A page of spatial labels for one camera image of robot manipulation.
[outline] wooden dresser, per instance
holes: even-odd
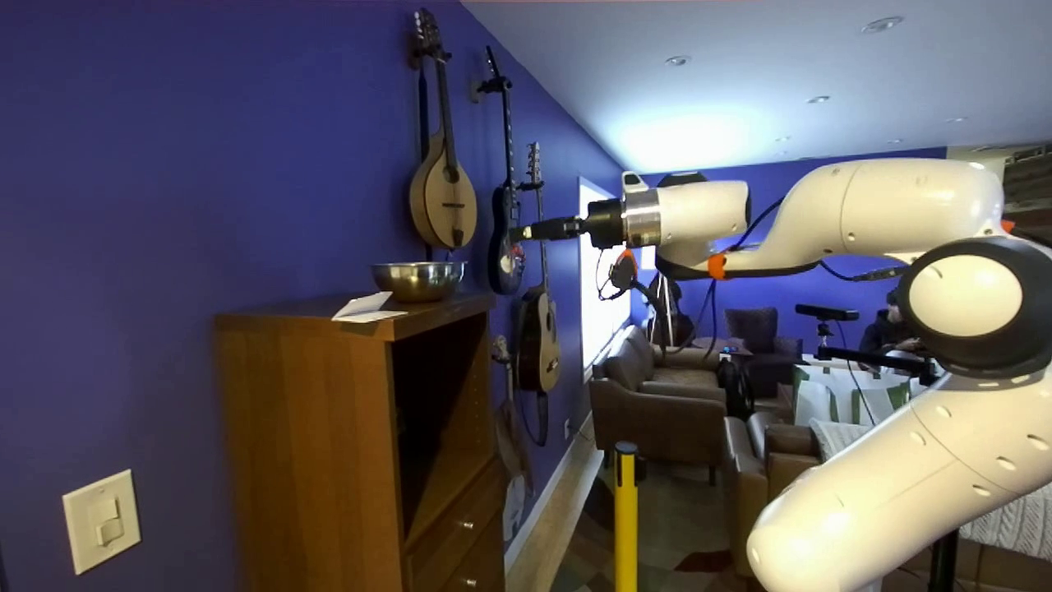
[[[216,319],[243,589],[504,589],[489,304]]]

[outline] light switch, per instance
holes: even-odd
[[[133,470],[68,489],[64,507],[75,577],[143,538]]]

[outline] guitar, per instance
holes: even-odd
[[[526,252],[522,245],[509,237],[509,227],[517,227],[520,210],[520,183],[514,167],[514,83],[501,74],[494,48],[487,45],[489,59],[489,78],[480,87],[480,93],[501,93],[504,106],[504,187],[494,190],[494,234],[489,234],[489,252],[487,252],[487,279],[494,293],[517,293],[522,282]]]
[[[541,144],[531,144],[531,177],[541,203]],[[560,332],[557,332],[557,298],[549,297],[549,250],[541,245],[541,286],[522,297],[522,321],[520,321],[520,384],[541,396],[557,390],[560,384]]]
[[[476,195],[466,171],[456,162],[455,115],[447,93],[447,59],[441,45],[437,19],[430,10],[415,10],[415,55],[426,55],[437,70],[441,134],[430,137],[426,162],[411,177],[411,219],[430,248],[466,248],[476,230]]]

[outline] white ceiling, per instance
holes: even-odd
[[[464,8],[632,171],[1052,140],[1052,0]]]

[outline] chair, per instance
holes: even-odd
[[[667,356],[640,327],[625,327],[590,368],[594,446],[639,445],[640,458],[721,468],[721,356]]]
[[[792,384],[803,356],[800,339],[780,337],[780,308],[727,308],[727,327],[743,396],[780,397],[780,384]]]
[[[734,570],[754,579],[746,538],[764,512],[800,474],[822,464],[817,433],[792,424],[790,416],[758,411],[751,419],[724,419],[724,486]]]

